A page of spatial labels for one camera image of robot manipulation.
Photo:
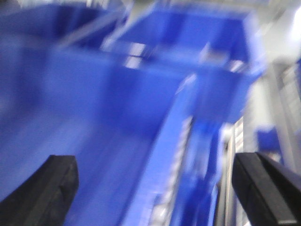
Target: blue crate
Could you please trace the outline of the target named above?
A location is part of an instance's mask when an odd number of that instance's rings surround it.
[[[1,34],[26,35],[49,42],[64,42],[80,47],[97,48],[104,37],[127,16],[119,11],[87,8],[82,4],[47,4],[0,16]],[[76,41],[74,35],[80,34]]]
[[[217,9],[216,5],[157,3],[129,28],[103,44],[105,51],[195,72],[199,100],[194,116],[236,122],[248,87],[264,71],[261,44],[252,12]]]
[[[49,154],[73,154],[80,186],[65,225],[119,225],[150,156],[165,148],[154,172],[169,166],[191,93],[182,75],[12,42],[0,45],[0,199]]]

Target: blue container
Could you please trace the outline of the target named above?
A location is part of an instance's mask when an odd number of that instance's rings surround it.
[[[82,4],[47,4],[1,15],[0,32],[98,48],[104,37],[126,18],[124,12],[87,8]]]
[[[216,5],[157,3],[129,28],[109,37],[103,49],[194,72],[199,95],[194,116],[236,122],[251,83],[264,70],[253,13]]]
[[[163,152],[153,173],[169,166],[190,93],[182,75],[12,42],[0,45],[0,199],[48,155],[73,154],[80,186],[65,225],[119,225],[150,156]]]

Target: blue plastic bin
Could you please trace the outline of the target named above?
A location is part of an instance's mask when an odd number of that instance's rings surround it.
[[[109,56],[13,42],[0,45],[0,199],[48,155],[73,154],[80,186],[65,225],[119,225],[155,143],[163,142],[163,155],[154,173],[166,169],[173,156],[178,129],[171,126],[181,125],[190,93],[182,75],[151,66],[129,69]],[[178,98],[181,105],[173,117],[180,120],[162,132]],[[157,178],[164,183],[164,175]]]
[[[0,33],[97,48],[127,16],[122,10],[87,8],[83,4],[39,5],[1,15]]]
[[[251,12],[157,3],[109,37],[103,49],[195,72],[199,100],[192,106],[194,116],[234,123],[242,115],[248,87],[264,70],[255,24]]]

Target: blue panel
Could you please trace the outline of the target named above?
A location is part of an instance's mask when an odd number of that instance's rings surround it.
[[[9,102],[0,114],[0,199],[49,154],[74,154],[80,187],[65,225],[118,225],[173,106],[179,76],[72,50],[1,45],[0,54],[0,102]]]

